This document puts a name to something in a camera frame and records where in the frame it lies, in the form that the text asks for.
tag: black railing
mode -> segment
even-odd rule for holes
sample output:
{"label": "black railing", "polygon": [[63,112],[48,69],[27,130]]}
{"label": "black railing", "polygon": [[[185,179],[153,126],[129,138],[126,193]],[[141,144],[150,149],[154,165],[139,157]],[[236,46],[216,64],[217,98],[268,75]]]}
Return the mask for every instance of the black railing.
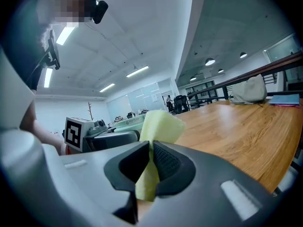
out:
{"label": "black railing", "polygon": [[[208,98],[196,98],[188,100],[189,102],[193,101],[192,103],[188,103],[188,107],[192,108],[192,106],[198,106],[200,107],[201,104],[207,102],[212,103],[213,100],[219,100],[219,99],[225,99],[227,100],[229,95],[228,92],[232,91],[232,86],[234,84],[247,81],[251,77],[255,77],[258,74],[261,74],[261,76],[264,79],[265,84],[269,83],[277,83],[277,73],[280,71],[284,71],[287,69],[295,68],[298,66],[303,65],[303,54],[301,52],[298,52],[296,54],[287,56],[285,58],[282,58],[278,61],[275,61],[273,63],[270,63],[268,65],[265,65],[263,67],[260,67],[258,69],[252,70],[248,73],[244,73],[243,75],[240,75],[238,77],[232,78],[230,80],[227,80],[225,82],[219,83],[217,85],[214,85],[212,87],[205,88],[201,91],[194,92],[192,94],[188,95],[188,98],[193,98],[195,95],[202,94],[202,95],[210,95]],[[222,88],[224,96],[214,96],[216,95],[215,90]],[[303,90],[297,90],[297,91],[281,91],[281,92],[268,92],[267,96],[273,96],[273,95],[288,95],[288,94],[300,94],[300,96],[303,96]]]}

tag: black chair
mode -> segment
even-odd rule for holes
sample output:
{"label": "black chair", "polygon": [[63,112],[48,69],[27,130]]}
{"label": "black chair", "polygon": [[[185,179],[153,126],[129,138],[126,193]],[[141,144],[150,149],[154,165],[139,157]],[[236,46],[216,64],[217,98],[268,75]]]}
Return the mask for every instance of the black chair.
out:
{"label": "black chair", "polygon": [[133,117],[133,114],[132,114],[132,113],[128,113],[128,114],[127,114],[127,118],[128,118],[128,119],[130,119],[130,118],[132,118],[132,117]]}
{"label": "black chair", "polygon": [[182,100],[182,106],[184,107],[183,112],[187,112],[188,111],[188,106],[187,106],[186,96],[183,95],[181,100]]}
{"label": "black chair", "polygon": [[174,99],[174,103],[175,103],[175,113],[176,114],[181,114],[183,112],[187,112],[188,111],[188,106],[186,104],[186,96],[183,95],[179,95],[176,96]]}

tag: yellow sponge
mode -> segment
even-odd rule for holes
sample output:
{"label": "yellow sponge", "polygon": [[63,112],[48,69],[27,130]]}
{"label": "yellow sponge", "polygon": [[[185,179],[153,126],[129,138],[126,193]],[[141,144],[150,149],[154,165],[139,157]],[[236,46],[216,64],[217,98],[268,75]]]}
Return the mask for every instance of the yellow sponge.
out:
{"label": "yellow sponge", "polygon": [[154,110],[146,114],[141,131],[140,141],[150,142],[150,160],[136,183],[136,197],[153,201],[156,185],[159,183],[157,168],[153,162],[154,140],[175,143],[185,129],[185,123],[166,111]]}

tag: book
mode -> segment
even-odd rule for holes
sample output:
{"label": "book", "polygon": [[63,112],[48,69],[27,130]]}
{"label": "book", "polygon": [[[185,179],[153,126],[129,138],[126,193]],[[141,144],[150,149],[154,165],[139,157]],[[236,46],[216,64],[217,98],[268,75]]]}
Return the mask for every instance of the book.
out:
{"label": "book", "polygon": [[300,96],[299,94],[290,95],[274,95],[269,101],[269,104],[275,105],[299,105]]}

